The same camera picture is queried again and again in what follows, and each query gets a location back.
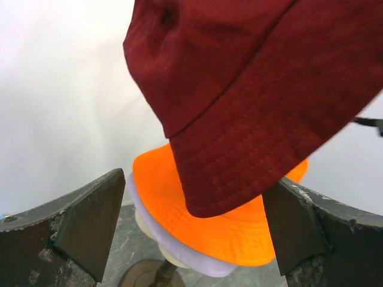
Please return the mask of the cream mannequin head stand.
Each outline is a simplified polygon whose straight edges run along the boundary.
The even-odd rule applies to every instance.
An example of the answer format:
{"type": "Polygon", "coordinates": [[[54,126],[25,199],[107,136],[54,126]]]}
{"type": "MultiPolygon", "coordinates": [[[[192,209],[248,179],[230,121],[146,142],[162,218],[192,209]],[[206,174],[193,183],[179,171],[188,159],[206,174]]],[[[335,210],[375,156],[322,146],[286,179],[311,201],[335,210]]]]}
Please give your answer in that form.
{"type": "Polygon", "coordinates": [[[178,266],[165,260],[143,259],[132,265],[120,279],[119,287],[185,287],[178,266]]]}

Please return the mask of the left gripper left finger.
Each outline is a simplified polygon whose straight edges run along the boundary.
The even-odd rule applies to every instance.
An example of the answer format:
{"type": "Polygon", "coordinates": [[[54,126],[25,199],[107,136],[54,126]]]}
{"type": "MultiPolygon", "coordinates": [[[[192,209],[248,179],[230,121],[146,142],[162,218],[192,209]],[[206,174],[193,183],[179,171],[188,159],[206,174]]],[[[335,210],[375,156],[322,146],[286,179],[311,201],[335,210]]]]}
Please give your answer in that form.
{"type": "Polygon", "coordinates": [[[98,283],[120,213],[114,169],[55,200],[1,220],[2,283],[98,283]]]}

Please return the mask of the purple bucket hat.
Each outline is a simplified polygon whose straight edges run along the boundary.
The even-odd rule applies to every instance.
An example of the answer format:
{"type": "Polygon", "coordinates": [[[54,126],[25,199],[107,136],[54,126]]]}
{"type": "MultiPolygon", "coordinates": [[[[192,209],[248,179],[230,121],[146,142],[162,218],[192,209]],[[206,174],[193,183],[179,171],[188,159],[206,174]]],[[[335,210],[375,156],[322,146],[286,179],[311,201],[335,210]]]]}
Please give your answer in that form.
{"type": "Polygon", "coordinates": [[[236,265],[202,254],[170,235],[144,206],[132,173],[127,178],[127,190],[134,203],[138,227],[156,242],[165,259],[177,267],[188,268],[209,277],[221,278],[233,273],[236,265]]]}

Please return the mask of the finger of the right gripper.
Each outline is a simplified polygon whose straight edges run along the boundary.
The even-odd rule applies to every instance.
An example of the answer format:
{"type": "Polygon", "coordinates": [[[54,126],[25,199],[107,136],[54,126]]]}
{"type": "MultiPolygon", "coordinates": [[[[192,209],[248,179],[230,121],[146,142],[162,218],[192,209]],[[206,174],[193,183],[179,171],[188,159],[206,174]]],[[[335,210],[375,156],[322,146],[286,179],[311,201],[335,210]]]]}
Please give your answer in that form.
{"type": "Polygon", "coordinates": [[[374,127],[378,131],[378,135],[383,136],[383,119],[354,117],[353,122],[361,126],[374,127]]]}

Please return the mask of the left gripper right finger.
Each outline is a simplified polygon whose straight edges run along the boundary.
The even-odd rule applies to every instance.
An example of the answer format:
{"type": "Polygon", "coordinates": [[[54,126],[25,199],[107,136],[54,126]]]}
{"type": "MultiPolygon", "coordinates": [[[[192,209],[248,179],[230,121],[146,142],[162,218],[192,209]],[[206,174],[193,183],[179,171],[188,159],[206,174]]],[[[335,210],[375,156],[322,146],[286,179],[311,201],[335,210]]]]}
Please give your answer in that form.
{"type": "Polygon", "coordinates": [[[263,195],[280,274],[381,277],[382,216],[283,178],[263,195]]]}

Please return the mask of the dark red hat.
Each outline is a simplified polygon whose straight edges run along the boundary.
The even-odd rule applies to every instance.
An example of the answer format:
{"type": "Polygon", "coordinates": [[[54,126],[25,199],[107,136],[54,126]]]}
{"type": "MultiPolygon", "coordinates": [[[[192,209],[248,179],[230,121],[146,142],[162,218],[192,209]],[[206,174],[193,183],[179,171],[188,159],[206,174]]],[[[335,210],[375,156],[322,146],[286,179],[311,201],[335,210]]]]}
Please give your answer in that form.
{"type": "Polygon", "coordinates": [[[195,217],[264,193],[382,90],[381,1],[135,1],[128,70],[195,217]]]}

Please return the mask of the orange bucket hat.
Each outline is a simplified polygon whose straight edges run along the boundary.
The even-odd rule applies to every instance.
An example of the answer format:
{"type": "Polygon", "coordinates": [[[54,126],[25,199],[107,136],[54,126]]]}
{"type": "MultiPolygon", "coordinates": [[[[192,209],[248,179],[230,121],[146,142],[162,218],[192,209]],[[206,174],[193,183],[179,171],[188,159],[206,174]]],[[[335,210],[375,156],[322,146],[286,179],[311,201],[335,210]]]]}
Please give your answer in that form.
{"type": "Polygon", "coordinates": [[[223,215],[192,216],[170,145],[137,156],[132,174],[150,215],[181,243],[236,266],[266,265],[275,258],[262,196],[223,215]]]}

